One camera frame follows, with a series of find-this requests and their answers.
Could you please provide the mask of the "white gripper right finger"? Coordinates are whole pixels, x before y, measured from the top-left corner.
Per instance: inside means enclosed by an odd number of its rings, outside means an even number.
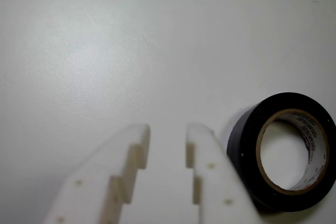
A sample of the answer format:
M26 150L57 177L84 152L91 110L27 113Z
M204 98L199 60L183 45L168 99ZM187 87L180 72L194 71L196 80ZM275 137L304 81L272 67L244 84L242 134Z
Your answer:
M200 223L262 223L247 190L214 132L192 123L186 130L186 167L193 170L193 203Z

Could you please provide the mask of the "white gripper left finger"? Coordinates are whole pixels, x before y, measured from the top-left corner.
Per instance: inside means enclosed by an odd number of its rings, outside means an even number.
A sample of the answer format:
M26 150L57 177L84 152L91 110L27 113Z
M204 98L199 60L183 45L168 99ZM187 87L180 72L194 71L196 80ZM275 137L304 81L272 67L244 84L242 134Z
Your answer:
M65 181L45 223L118 223L145 169L150 127L132 124L109 138Z

